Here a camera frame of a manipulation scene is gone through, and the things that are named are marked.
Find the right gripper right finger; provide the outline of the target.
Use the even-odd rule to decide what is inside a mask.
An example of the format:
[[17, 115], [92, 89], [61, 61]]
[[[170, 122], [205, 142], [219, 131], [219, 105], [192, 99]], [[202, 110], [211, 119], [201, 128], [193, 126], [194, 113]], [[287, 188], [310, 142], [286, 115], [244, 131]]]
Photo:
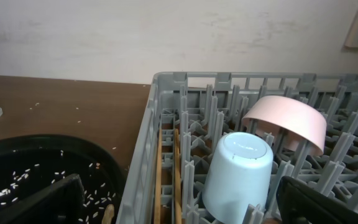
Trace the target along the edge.
[[358, 213], [289, 176], [281, 178], [276, 200], [283, 224], [358, 224]]

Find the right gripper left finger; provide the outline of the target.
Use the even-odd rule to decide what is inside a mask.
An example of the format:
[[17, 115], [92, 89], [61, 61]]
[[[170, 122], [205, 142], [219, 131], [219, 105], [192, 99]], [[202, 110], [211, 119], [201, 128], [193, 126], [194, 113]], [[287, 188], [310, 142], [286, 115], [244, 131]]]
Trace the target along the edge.
[[71, 174], [1, 210], [0, 224], [76, 223], [84, 201], [80, 175]]

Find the light blue cup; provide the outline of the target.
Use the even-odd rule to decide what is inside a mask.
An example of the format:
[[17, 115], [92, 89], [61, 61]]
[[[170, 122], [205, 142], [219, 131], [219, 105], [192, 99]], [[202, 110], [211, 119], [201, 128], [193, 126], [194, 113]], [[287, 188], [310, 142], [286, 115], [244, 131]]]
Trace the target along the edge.
[[223, 136], [213, 154], [203, 203], [222, 223], [242, 223], [249, 205], [265, 208], [273, 152], [260, 137], [235, 132]]

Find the pink bowl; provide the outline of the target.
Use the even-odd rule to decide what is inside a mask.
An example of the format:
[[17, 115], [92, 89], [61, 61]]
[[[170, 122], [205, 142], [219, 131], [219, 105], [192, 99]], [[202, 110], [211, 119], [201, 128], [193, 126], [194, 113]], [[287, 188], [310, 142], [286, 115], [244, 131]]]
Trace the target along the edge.
[[284, 96], [264, 96], [242, 117], [242, 124], [250, 126], [257, 120], [256, 134], [270, 133], [276, 136], [281, 128], [288, 131], [284, 148], [296, 151], [299, 143], [311, 143], [310, 154], [324, 153], [327, 122], [324, 116], [313, 107]]

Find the wooden chopstick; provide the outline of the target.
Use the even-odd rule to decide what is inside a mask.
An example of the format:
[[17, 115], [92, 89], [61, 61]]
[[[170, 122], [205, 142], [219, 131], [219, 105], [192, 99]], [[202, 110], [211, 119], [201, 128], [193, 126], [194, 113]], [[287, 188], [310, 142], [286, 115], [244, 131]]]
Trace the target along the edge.
[[162, 175], [162, 130], [159, 129], [156, 172], [155, 172], [154, 224], [161, 224], [161, 175]]
[[174, 130], [174, 171], [175, 171], [175, 224], [182, 224], [181, 218], [181, 175], [179, 131]]

